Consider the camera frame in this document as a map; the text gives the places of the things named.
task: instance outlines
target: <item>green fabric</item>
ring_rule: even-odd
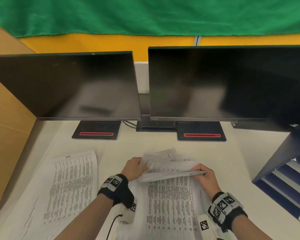
[[[0,27],[15,37],[292,34],[300,0],[0,0]]]

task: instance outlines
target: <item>desk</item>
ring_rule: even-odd
[[[227,138],[226,142],[178,141],[176,133],[136,132],[124,124],[121,125],[118,139],[115,141],[75,140],[71,136],[78,125],[78,121],[47,121],[45,123],[45,127],[40,131],[36,140],[42,140],[47,131],[54,131],[55,135],[53,140],[51,137],[50,141],[52,142],[46,147],[42,157],[49,160],[66,154],[93,149],[98,160],[99,185],[109,175],[120,173],[128,159],[134,156],[140,157],[145,151],[160,151],[174,147],[178,153],[189,154],[199,163],[212,168],[216,173],[221,189],[231,192],[244,205],[249,218],[274,240],[300,239],[300,222],[251,183],[243,154],[238,145],[236,129],[232,128],[230,122],[221,122]],[[31,153],[29,153],[32,156],[27,158],[26,166],[31,163],[32,168],[35,168],[35,164],[38,166],[42,162],[43,158],[35,157],[40,150],[43,151],[40,145],[35,143]],[[23,184],[18,185],[19,182],[17,182],[15,187],[25,187],[28,184],[25,175],[28,175],[28,180],[30,180],[33,173],[34,171],[23,170],[20,175],[24,176]],[[9,197],[16,198],[18,195],[16,191],[18,190],[12,192]],[[21,201],[17,203],[17,207],[9,215],[7,214],[14,203],[10,202],[10,206],[5,206],[4,212],[0,212],[0,240],[8,239],[14,222],[19,220],[18,216],[23,204]],[[114,210],[110,212],[97,239],[105,239],[115,214]],[[114,239],[114,233],[115,228],[109,239]],[[236,238],[231,233],[229,239]]]

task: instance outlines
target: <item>black monitor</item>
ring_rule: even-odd
[[[140,120],[131,51],[0,55],[0,82],[42,120]]]
[[[262,121],[300,86],[300,46],[149,47],[150,117]]]

